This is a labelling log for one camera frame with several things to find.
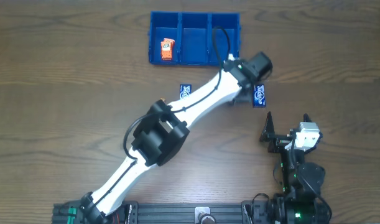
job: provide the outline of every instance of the white robotic arm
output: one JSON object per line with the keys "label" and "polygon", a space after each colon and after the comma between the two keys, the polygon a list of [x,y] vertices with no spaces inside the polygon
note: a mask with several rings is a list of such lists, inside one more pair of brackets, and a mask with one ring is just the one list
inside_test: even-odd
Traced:
{"label": "white robotic arm", "polygon": [[[248,62],[245,60],[236,60],[230,54],[228,60],[225,61],[224,67],[221,68],[221,74],[218,73],[212,80],[190,94],[187,98],[173,101],[167,105],[170,108],[169,112],[174,114],[173,120],[169,121],[166,119],[163,120],[162,117],[159,118],[159,121],[163,120],[163,122],[166,122],[172,130],[176,126],[183,124],[181,130],[177,133],[171,134],[166,132],[168,134],[161,134],[161,136],[167,138],[173,136],[174,140],[179,139],[178,142],[174,141],[172,144],[169,144],[169,142],[165,144],[166,142],[163,142],[160,136],[154,136],[159,134],[155,133],[154,129],[148,129],[145,131],[146,134],[136,132],[137,130],[135,130],[135,141],[132,145],[136,147],[131,147],[129,153],[132,157],[137,159],[131,159],[130,157],[125,158],[124,162],[104,186],[93,193],[90,192],[86,194],[81,199],[81,209],[86,219],[90,221],[90,223],[102,223],[100,222],[100,217],[107,217],[121,206],[125,196],[143,173],[154,168],[156,165],[163,165],[174,156],[187,137],[189,129],[196,121],[213,108],[223,103],[233,101],[237,95],[243,93],[241,91],[248,91],[251,86],[256,84],[256,82],[259,81],[263,75],[270,72],[271,69],[271,61],[262,52]],[[157,103],[151,107],[150,111],[153,107],[160,106],[156,104]],[[139,129],[139,127],[140,129],[144,128],[141,124],[137,128]],[[182,133],[183,129],[186,129],[187,132],[184,131],[184,136],[177,137],[178,134]],[[138,141],[135,143],[137,139],[141,139],[141,143],[138,143]],[[162,152],[162,156],[165,156],[165,158],[162,159],[163,161],[159,160],[159,162],[156,162],[154,154],[159,153],[158,155],[160,155],[161,152],[155,153],[152,151],[152,155],[150,156],[150,150],[148,149],[148,151],[146,151],[143,149],[143,147],[153,149],[152,147],[155,147],[155,144],[158,145],[157,148],[173,145],[172,147],[176,149],[173,149],[173,152],[168,152],[169,155],[167,156],[163,154],[165,152]]]}

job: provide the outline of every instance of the blue plastic bin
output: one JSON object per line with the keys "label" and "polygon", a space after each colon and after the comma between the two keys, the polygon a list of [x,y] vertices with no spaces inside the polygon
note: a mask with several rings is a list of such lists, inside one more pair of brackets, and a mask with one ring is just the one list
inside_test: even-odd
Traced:
{"label": "blue plastic bin", "polygon": [[[239,57],[239,13],[205,12],[151,12],[149,31],[150,63],[159,65],[218,65],[212,44],[212,28],[223,27],[230,39],[230,53]],[[172,60],[162,60],[160,43],[164,38],[174,39]],[[221,58],[227,53],[226,36],[216,33],[216,43]]]}

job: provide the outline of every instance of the white arm segment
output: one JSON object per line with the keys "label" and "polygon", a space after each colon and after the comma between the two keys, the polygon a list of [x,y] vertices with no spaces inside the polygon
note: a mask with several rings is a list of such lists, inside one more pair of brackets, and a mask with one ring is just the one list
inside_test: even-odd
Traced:
{"label": "white arm segment", "polygon": [[[206,85],[203,85],[197,91],[190,94],[187,98],[169,103],[169,105],[172,106],[172,111],[180,110],[183,107],[190,106],[191,104],[202,99],[215,88],[218,79],[219,74],[217,74]],[[175,113],[175,115],[179,120],[186,121],[187,128],[190,129],[191,126],[203,115],[223,103],[232,101],[240,91],[241,87],[238,85],[237,79],[235,79],[235,77],[229,72],[224,72],[224,70],[222,70],[220,84],[216,91],[214,91],[208,98],[199,102],[197,105],[187,109],[186,111]],[[110,215],[121,206],[126,194],[137,182],[141,174],[156,166],[155,164],[147,167],[145,165],[146,160],[140,155],[139,151],[133,151],[133,149],[130,148],[129,153],[138,158],[137,164],[129,169],[114,189],[96,206],[100,212],[104,212],[106,215]],[[100,189],[93,192],[91,195],[93,198],[93,203],[96,203],[109,190],[109,188],[111,188],[111,186],[117,181],[117,179],[132,162],[132,159],[128,157],[125,158],[121,166],[119,166],[118,170],[112,175],[111,178],[109,178],[107,183],[105,183]]]}

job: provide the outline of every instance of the brown tabletop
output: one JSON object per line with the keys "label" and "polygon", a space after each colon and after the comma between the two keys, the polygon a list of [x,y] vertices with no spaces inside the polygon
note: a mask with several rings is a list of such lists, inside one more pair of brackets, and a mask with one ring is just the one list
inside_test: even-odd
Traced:
{"label": "brown tabletop", "polygon": [[148,61],[150,11],[241,13],[241,56],[274,64],[266,108],[223,105],[130,191],[138,202],[241,202],[280,192],[258,142],[272,111],[287,134],[308,113],[324,133],[332,223],[380,222],[380,0],[0,0],[0,223],[50,223],[53,203],[96,190],[125,158],[126,128],[215,67]]}

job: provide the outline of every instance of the wooden table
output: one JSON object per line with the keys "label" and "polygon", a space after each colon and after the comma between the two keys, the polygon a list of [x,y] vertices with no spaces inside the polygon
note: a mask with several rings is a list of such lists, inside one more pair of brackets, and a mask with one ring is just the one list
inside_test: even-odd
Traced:
{"label": "wooden table", "polygon": [[220,106],[128,199],[241,202],[280,192],[258,142],[272,111],[286,134],[308,113],[306,157],[327,175],[332,223],[380,222],[380,0],[0,0],[0,223],[50,223],[53,203],[96,190],[122,163],[126,128],[214,67],[148,62],[150,11],[241,13],[241,56],[264,51],[266,108]]}

